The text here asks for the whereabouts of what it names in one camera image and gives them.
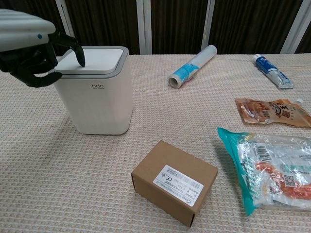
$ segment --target beige table cover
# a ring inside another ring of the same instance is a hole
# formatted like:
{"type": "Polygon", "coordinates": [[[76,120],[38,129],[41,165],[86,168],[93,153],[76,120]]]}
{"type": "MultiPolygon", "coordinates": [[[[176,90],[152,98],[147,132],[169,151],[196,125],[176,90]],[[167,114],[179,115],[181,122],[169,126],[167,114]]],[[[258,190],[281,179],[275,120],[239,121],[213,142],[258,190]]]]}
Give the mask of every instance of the beige table cover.
{"type": "Polygon", "coordinates": [[[311,54],[267,55],[295,83],[278,90],[251,55],[216,55],[175,90],[167,76],[193,55],[130,56],[134,111],[121,136],[76,131],[55,88],[29,88],[0,73],[1,232],[311,232],[311,212],[257,209],[245,215],[233,162],[217,127],[311,137],[311,129],[245,125],[234,98],[302,98],[311,112],[311,54]],[[188,228],[136,194],[131,172],[159,141],[219,168],[188,228]]]}

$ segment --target food package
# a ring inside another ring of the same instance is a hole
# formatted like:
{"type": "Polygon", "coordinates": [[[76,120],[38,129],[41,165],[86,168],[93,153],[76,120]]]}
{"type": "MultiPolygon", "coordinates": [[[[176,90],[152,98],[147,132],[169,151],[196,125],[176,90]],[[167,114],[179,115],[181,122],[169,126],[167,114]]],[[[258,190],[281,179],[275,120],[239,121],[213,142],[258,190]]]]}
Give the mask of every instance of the food package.
{"type": "Polygon", "coordinates": [[[238,110],[246,123],[286,123],[299,127],[311,127],[311,116],[299,104],[288,100],[264,102],[252,99],[236,99],[238,110]]]}
{"type": "Polygon", "coordinates": [[[311,210],[309,138],[222,128],[218,134],[235,164],[247,215],[261,205],[311,210]]]}

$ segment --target toothpaste cap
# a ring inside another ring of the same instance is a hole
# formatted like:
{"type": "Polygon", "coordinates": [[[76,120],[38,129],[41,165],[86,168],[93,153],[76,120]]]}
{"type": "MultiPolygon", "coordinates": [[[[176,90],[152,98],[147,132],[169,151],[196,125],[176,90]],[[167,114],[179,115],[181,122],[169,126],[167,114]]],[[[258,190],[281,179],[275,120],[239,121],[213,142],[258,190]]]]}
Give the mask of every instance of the toothpaste cap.
{"type": "Polygon", "coordinates": [[[254,61],[254,63],[255,63],[256,60],[257,60],[258,58],[260,58],[260,57],[262,57],[262,55],[260,55],[259,53],[255,54],[255,55],[253,56],[253,61],[254,61]]]}

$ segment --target white trash can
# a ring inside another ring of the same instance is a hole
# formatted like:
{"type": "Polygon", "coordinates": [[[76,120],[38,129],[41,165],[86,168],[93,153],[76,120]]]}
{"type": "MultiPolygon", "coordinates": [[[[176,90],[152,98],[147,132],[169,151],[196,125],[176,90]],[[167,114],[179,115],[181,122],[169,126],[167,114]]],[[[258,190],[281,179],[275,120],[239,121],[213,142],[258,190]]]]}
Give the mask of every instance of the white trash can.
{"type": "Polygon", "coordinates": [[[81,133],[122,134],[133,111],[132,77],[128,49],[121,46],[83,47],[81,67],[72,50],[59,60],[55,82],[70,117],[81,133]]]}

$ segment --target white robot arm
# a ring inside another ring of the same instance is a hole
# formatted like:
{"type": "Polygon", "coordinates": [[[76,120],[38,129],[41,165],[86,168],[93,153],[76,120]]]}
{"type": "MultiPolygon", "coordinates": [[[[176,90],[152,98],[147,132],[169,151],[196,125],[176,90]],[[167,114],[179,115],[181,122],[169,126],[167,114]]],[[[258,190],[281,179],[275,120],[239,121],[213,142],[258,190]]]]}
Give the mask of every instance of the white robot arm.
{"type": "Polygon", "coordinates": [[[0,69],[10,72],[28,86],[48,86],[62,77],[52,72],[57,66],[53,44],[70,47],[81,66],[85,66],[82,47],[76,39],[56,32],[53,23],[23,12],[0,9],[0,69]]]}

